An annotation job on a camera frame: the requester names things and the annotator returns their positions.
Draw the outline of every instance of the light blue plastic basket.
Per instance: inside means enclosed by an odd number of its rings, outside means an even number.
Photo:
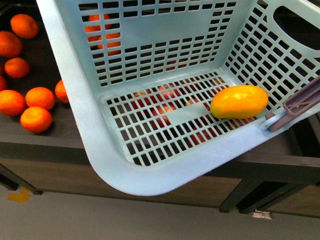
[[[306,0],[38,6],[90,163],[125,193],[169,192],[320,110],[318,104],[275,133],[260,127],[267,110],[280,118],[284,100],[320,75],[320,52],[292,39],[273,17],[285,6],[320,28],[320,9]],[[90,15],[99,19],[88,21]],[[99,27],[86,32],[88,26]],[[106,38],[111,33],[119,38]],[[267,110],[250,119],[214,118],[215,94],[243,84],[267,91]]]

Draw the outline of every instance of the yellow mark on floor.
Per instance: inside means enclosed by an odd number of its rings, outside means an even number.
[[[20,193],[10,193],[8,196],[9,201],[16,201],[18,203],[25,203],[29,201],[30,194],[28,194],[29,190],[26,188],[22,188]]]

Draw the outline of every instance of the metal bracket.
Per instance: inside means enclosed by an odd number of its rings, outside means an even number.
[[[252,217],[255,219],[272,220],[272,213],[269,211],[258,211],[257,209],[252,213]]]

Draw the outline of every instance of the gray floor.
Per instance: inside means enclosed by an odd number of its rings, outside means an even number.
[[[0,186],[0,240],[319,240],[320,219],[45,192],[7,200]]]

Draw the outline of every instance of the basket handle hole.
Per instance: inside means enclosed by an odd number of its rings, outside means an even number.
[[[292,39],[313,50],[320,50],[320,29],[285,6],[278,7],[274,21]]]

